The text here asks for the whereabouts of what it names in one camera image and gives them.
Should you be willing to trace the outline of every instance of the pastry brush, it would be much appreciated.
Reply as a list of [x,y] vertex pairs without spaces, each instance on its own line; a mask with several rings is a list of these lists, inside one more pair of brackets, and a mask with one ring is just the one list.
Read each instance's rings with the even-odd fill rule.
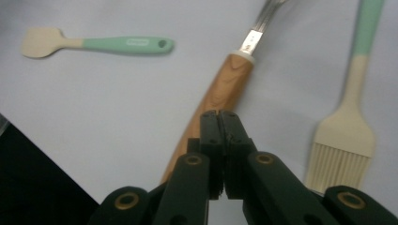
[[360,95],[383,0],[362,0],[342,102],[314,135],[307,188],[359,188],[375,151],[375,135],[360,112]]

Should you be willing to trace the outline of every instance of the white table surface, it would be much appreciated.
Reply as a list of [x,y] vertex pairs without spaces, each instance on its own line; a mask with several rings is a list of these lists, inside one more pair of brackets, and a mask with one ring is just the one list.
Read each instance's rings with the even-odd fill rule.
[[[0,0],[0,113],[97,202],[157,186],[183,129],[263,0]],[[257,148],[302,180],[317,124],[343,93],[358,0],[290,0],[258,46],[236,108]],[[377,138],[362,190],[398,215],[398,1],[387,0],[363,89]],[[61,50],[21,55],[31,26],[68,38],[161,36],[162,56]],[[211,202],[209,224],[244,224],[240,201]]]

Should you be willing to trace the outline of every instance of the mint green handle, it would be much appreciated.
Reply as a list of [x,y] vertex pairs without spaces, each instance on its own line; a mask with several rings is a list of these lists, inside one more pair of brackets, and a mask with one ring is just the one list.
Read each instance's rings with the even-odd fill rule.
[[383,3],[384,0],[361,1],[359,17],[357,18],[357,31],[354,39],[354,55],[369,54]]
[[86,38],[83,48],[111,53],[157,54],[168,53],[174,42],[164,37],[106,37]]

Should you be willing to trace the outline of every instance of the screw hole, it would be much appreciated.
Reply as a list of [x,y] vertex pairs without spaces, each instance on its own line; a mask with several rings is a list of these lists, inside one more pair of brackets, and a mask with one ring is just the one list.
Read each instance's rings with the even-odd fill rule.
[[366,207],[366,203],[362,198],[348,191],[338,193],[337,198],[341,203],[353,209],[363,209]]
[[198,164],[202,163],[202,159],[197,156],[186,157],[185,162],[189,165],[198,165]]
[[262,164],[271,164],[274,160],[272,156],[267,154],[258,155],[255,159]]
[[134,192],[126,192],[119,195],[115,200],[115,207],[119,210],[126,210],[134,207],[140,198]]

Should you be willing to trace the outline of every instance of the spatula head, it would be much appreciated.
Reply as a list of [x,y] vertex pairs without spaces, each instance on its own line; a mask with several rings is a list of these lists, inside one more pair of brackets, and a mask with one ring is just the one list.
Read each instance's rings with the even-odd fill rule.
[[23,39],[21,52],[27,57],[45,57],[62,48],[63,39],[62,32],[58,28],[29,28]]

